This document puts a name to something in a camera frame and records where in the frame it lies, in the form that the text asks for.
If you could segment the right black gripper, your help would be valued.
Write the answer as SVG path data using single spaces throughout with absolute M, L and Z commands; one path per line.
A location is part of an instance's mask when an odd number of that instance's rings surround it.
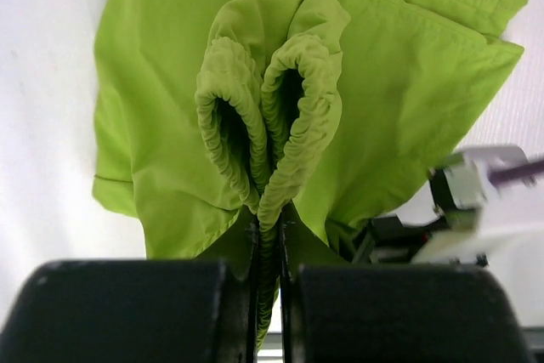
M 353 264 L 488 265 L 482 250 L 464 255 L 461 244 L 476 231 L 473 213 L 449 213 L 427 224 L 406 224 L 398 216 L 371 219 L 354 238 Z

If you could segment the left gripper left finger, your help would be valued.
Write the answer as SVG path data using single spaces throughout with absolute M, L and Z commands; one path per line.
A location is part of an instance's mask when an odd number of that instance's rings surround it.
M 4 362 L 253 362 L 258 223 L 247 209 L 191 260 L 62 260 L 26 280 Z

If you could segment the lime green shorts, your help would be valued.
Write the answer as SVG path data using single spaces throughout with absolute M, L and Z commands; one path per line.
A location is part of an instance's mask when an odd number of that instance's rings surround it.
M 293 204 L 327 245 L 410 200 L 524 50 L 528 0 L 107 0 L 93 196 L 151 258 L 194 258 L 258 218 L 258 337 Z

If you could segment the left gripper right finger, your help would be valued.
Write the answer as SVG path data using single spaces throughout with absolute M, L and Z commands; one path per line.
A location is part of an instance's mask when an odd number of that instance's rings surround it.
M 292 204 L 278 222 L 287 362 L 531 362 L 505 292 L 486 270 L 357 265 Z

